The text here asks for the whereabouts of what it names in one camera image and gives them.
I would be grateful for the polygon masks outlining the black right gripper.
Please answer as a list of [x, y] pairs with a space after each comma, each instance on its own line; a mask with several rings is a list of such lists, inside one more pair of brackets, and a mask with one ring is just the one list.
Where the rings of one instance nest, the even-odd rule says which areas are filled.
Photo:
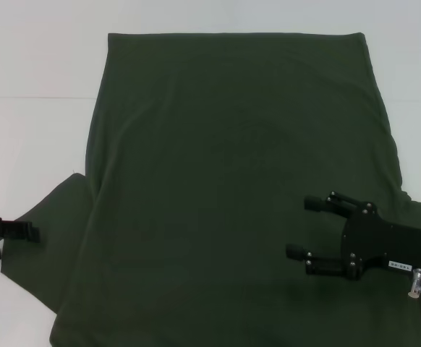
[[323, 200], [306, 196], [304, 209], [346, 218], [341, 259], [320, 257], [295, 244], [285, 246], [286, 257], [303, 262], [308, 275], [359, 279], [372, 268], [405, 275], [421, 270], [421, 229], [382, 219], [374, 204], [331, 192]]

